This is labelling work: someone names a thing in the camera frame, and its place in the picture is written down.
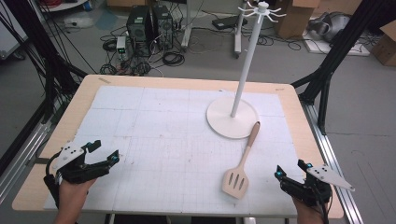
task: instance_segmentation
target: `slotted spatula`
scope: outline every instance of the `slotted spatula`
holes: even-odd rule
[[[237,199],[241,199],[242,197],[244,197],[248,189],[248,176],[245,174],[244,166],[245,166],[245,161],[247,160],[248,157],[248,153],[250,152],[251,146],[253,145],[253,142],[256,139],[259,129],[260,129],[260,122],[257,121],[254,124],[250,136],[247,140],[247,147],[245,149],[242,160],[239,162],[239,165],[237,167],[228,170],[223,178],[223,184],[222,184],[223,191],[234,196]]]

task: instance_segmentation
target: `person's left hand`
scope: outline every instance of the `person's left hand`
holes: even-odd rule
[[[71,184],[63,180],[59,188],[59,211],[55,224],[74,224],[81,212],[81,208],[87,199],[88,189],[96,179],[82,184]]]

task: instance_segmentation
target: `round white base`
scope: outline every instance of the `round white base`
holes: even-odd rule
[[[248,102],[240,100],[235,117],[231,117],[233,97],[219,98],[206,111],[209,125],[217,133],[229,138],[244,138],[250,135],[253,125],[259,120],[256,110]]]

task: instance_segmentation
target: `computer tower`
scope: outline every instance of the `computer tower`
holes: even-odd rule
[[[157,38],[159,49],[173,48],[173,18],[166,6],[152,8],[154,38]]]
[[[131,38],[134,55],[148,57],[151,55],[150,44],[154,39],[149,6],[132,6],[126,22]]]

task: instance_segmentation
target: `spatula handle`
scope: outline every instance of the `spatula handle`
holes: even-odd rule
[[[247,148],[245,149],[244,155],[242,157],[242,160],[239,162],[238,167],[242,168],[245,165],[245,161],[247,160],[248,153],[250,152],[251,146],[253,145],[253,142],[256,139],[257,133],[259,133],[259,129],[260,129],[260,122],[257,121],[253,125],[253,128],[251,129],[250,136],[248,137],[247,140]]]
[[[251,129],[250,136],[248,137],[248,140],[247,140],[247,146],[248,147],[251,147],[253,145],[253,142],[256,139],[257,133],[259,133],[259,129],[260,129],[260,122],[257,121],[253,125],[253,128]]]

